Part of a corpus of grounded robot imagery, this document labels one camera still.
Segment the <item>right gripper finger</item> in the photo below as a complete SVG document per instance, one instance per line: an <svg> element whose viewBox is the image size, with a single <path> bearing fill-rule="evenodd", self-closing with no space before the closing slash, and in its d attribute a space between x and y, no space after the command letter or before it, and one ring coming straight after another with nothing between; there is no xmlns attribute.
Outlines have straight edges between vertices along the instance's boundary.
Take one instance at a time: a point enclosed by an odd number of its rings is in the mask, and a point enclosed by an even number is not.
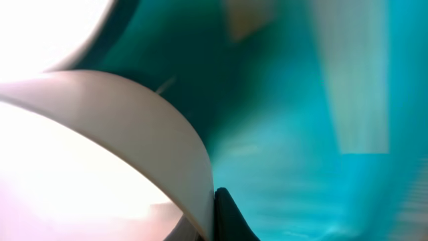
<svg viewBox="0 0 428 241"><path fill-rule="evenodd" d="M224 187L215 192L215 241L259 241Z"/></svg>

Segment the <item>grey-green bowl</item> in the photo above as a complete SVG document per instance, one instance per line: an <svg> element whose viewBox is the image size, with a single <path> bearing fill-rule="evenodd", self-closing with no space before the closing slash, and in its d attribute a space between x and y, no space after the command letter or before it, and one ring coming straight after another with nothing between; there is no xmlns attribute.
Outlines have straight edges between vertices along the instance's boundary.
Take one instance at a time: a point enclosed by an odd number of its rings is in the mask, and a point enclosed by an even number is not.
<svg viewBox="0 0 428 241"><path fill-rule="evenodd" d="M1 84L2 240L212 240L206 148L148 88L97 71Z"/></svg>

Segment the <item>wooden chopstick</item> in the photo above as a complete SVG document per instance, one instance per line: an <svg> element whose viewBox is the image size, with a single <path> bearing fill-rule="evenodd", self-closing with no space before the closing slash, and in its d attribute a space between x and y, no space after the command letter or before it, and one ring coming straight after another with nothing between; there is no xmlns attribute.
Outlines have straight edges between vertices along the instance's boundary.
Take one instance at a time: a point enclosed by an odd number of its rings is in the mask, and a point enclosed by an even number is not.
<svg viewBox="0 0 428 241"><path fill-rule="evenodd" d="M232 42L240 42L272 22L278 0L223 0L226 25Z"/></svg>

